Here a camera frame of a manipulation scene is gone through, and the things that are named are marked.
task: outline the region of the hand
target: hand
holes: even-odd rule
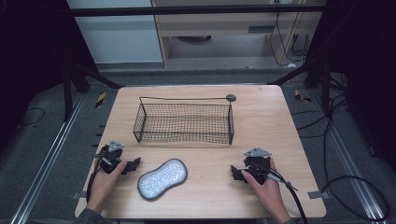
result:
[[[87,204],[88,209],[91,209],[98,214],[102,213],[106,198],[110,194],[111,190],[113,190],[117,179],[127,163],[128,161],[121,161],[111,174],[106,174],[102,169],[97,172],[91,186],[91,196]]]
[[[270,163],[271,168],[275,169],[273,159],[270,160]],[[283,204],[279,184],[275,180],[267,178],[264,184],[261,185],[250,173],[242,171],[242,175],[253,188],[262,206],[271,214],[276,223],[283,224],[286,221],[291,220],[288,212],[286,211],[285,205]]]

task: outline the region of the wooden table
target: wooden table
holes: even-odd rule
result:
[[[225,97],[234,94],[233,144],[137,143],[134,121],[139,96],[169,98]],[[107,218],[263,218],[269,214],[260,206],[249,184],[233,180],[230,165],[244,168],[244,152],[261,147],[273,153],[277,170],[298,189],[297,195],[307,217],[326,214],[321,199],[311,200],[307,192],[318,190],[311,168],[295,130],[282,90],[278,86],[174,86],[120,89],[110,113],[98,150],[114,139],[125,145],[121,158],[141,157],[135,172],[117,182],[102,213]],[[188,169],[186,182],[169,189],[155,202],[148,202],[137,191],[138,178],[177,158]],[[300,213],[289,191],[281,185],[289,214]],[[76,216],[84,209],[80,199]]]

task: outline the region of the wire mesh basket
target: wire mesh basket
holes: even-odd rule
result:
[[[236,97],[232,94],[225,98],[139,98],[140,106],[134,123],[137,142],[233,143],[231,102]],[[221,99],[229,103],[210,103]]]

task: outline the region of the gray carpet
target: gray carpet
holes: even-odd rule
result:
[[[174,72],[138,72],[122,74],[104,74],[106,77],[125,85],[182,85],[182,84],[230,84],[230,83],[266,83],[285,75],[288,70],[240,69],[240,70],[212,70],[212,71],[174,71]],[[293,80],[289,85],[299,83]],[[111,106],[117,94],[103,84],[89,78],[92,87],[84,97],[82,108],[77,120],[68,135],[64,147],[53,166],[48,180],[37,198],[30,219],[56,219],[72,221],[75,219],[74,210],[77,200],[72,199],[76,191],[83,188],[84,181],[91,166],[96,146],[103,131],[101,125],[106,124]],[[101,108],[94,105],[98,95],[105,91],[106,99]],[[297,100],[294,88],[283,88],[290,113],[313,111],[293,115],[296,127],[302,127],[319,118],[318,108],[314,103]],[[308,91],[302,90],[307,97]],[[0,219],[12,217],[18,205],[28,190],[30,184],[44,160],[52,141],[59,131],[64,115],[63,89],[57,86],[38,94],[30,107],[39,107],[45,115],[38,122],[21,126],[8,144],[8,154],[1,160],[0,173]],[[334,127],[343,136],[343,141],[356,162],[364,178],[376,184],[386,195],[391,207],[396,204],[393,193],[396,175],[385,160],[370,156],[367,143],[359,127],[349,112],[343,106],[334,113]],[[41,117],[41,110],[26,112],[25,121],[34,122]],[[319,187],[325,185],[323,168],[323,137],[306,138],[307,136],[323,133],[325,124],[318,124],[299,131],[306,156],[312,167]],[[344,175],[345,169],[333,150],[332,142],[327,143],[328,172],[330,179]],[[333,190],[346,203],[358,209],[363,215],[358,197],[354,193],[350,181],[341,181],[333,186]],[[323,218],[312,219],[311,223],[369,223],[349,213],[334,197],[325,200],[327,215]],[[396,215],[391,213],[389,223],[396,223]]]

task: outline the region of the wire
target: wire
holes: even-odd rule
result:
[[[290,191],[291,196],[293,197],[294,201],[297,204],[297,207],[300,211],[301,219],[304,221],[305,224],[308,224],[308,220],[306,218],[304,209],[301,205],[300,199],[298,198],[296,192],[294,190],[297,190],[289,181],[286,181],[285,178],[276,170],[270,167],[270,169],[267,169],[266,167],[263,167],[257,163],[251,163],[251,165],[257,166],[265,171],[267,171],[269,174],[274,175],[275,177],[279,178],[280,182],[285,184],[286,188]]]
[[[321,189],[321,192],[323,192],[325,189],[329,189],[329,190],[331,191],[333,197],[337,200],[337,202],[339,202],[341,205],[343,205],[343,206],[345,207],[345,209],[346,209],[347,211],[351,212],[352,214],[356,215],[357,217],[360,217],[360,218],[365,219],[365,220],[368,220],[368,221],[384,221],[384,220],[386,220],[386,219],[389,217],[390,206],[389,206],[389,203],[388,203],[388,201],[386,200],[385,196],[383,195],[383,193],[382,193],[374,184],[372,184],[372,183],[369,182],[368,180],[365,180],[365,179],[363,179],[363,178],[361,178],[361,177],[354,176],[354,175],[341,175],[341,176],[335,178],[335,179],[332,180],[332,181],[330,181],[330,179],[329,179],[329,173],[328,173],[328,169],[327,169],[327,146],[326,146],[326,143],[327,143],[327,135],[328,135],[329,130],[330,130],[331,127],[332,127],[332,113],[335,111],[335,109],[336,109],[337,107],[339,108],[340,106],[345,105],[344,102],[346,102],[346,100],[343,100],[343,101],[337,103],[336,105],[334,105],[335,100],[336,100],[337,98],[341,97],[341,96],[344,96],[344,94],[342,93],[342,94],[336,96],[336,97],[332,100],[331,107],[330,107],[330,113],[329,113],[329,115],[328,115],[328,117],[327,117],[329,120],[328,120],[328,123],[327,123],[327,125],[326,125],[325,134],[324,134],[324,138],[323,138],[323,167],[324,167],[324,174],[325,174],[325,178],[326,178],[326,185]],[[383,200],[383,202],[385,202],[385,206],[386,206],[386,213],[385,213],[385,215],[384,215],[383,217],[381,217],[381,218],[370,218],[370,217],[361,215],[361,214],[358,213],[357,211],[353,210],[351,207],[347,206],[347,205],[346,205],[346,204],[334,193],[334,191],[333,191],[333,189],[332,189],[332,187],[331,187],[331,185],[332,185],[334,182],[337,182],[337,181],[339,181],[339,180],[341,180],[341,179],[350,179],[350,178],[352,178],[352,179],[357,179],[357,180],[360,180],[360,181],[363,181],[363,182],[367,183],[372,189],[374,189],[374,190],[378,193],[378,195],[381,197],[381,199]]]
[[[31,111],[31,110],[40,110],[42,112],[41,117],[36,119],[35,121],[29,122],[29,123],[22,123],[21,126],[28,126],[28,125],[36,124],[37,122],[42,120],[44,118],[44,116],[46,115],[46,111],[43,108],[34,107],[34,108],[27,109],[26,112]]]
[[[3,15],[3,14],[6,12],[6,10],[7,10],[7,2],[6,2],[6,0],[3,0],[3,2],[4,2],[4,8],[3,8],[3,10],[0,12],[0,15]]]
[[[272,38],[273,38],[273,35],[274,35],[274,31],[275,31],[275,29],[277,28],[277,31],[278,31],[278,33],[279,33],[279,39],[280,39],[280,42],[281,42],[282,47],[283,47],[283,53],[285,54],[285,56],[286,56],[292,63],[299,62],[300,60],[293,60],[293,59],[289,58],[288,53],[286,52],[286,47],[285,47],[285,44],[284,44],[284,42],[283,42],[282,36],[281,36],[281,34],[280,34],[280,30],[279,30],[279,23],[278,23],[278,21],[279,21],[279,14],[280,14],[279,12],[276,13],[276,21],[275,21],[275,24],[274,24],[274,29],[273,29],[273,31],[271,32],[271,35],[270,35],[270,46],[271,46],[271,51],[274,53],[274,55],[276,55],[276,54],[275,54],[275,51],[274,51],[274,46],[273,46],[273,44],[272,44]],[[282,63],[278,62],[276,57],[275,57],[275,61],[276,61],[276,63],[277,63],[278,65],[281,65],[281,66],[288,65],[287,63],[282,64]]]
[[[325,119],[326,117],[327,117],[327,116],[324,115],[323,117],[321,117],[320,119],[317,119],[317,120],[313,121],[312,123],[309,123],[309,124],[307,124],[307,125],[305,125],[305,126],[303,126],[303,127],[297,128],[297,131],[302,130],[302,129],[309,128],[309,127],[313,126],[314,124],[320,122],[321,120]]]

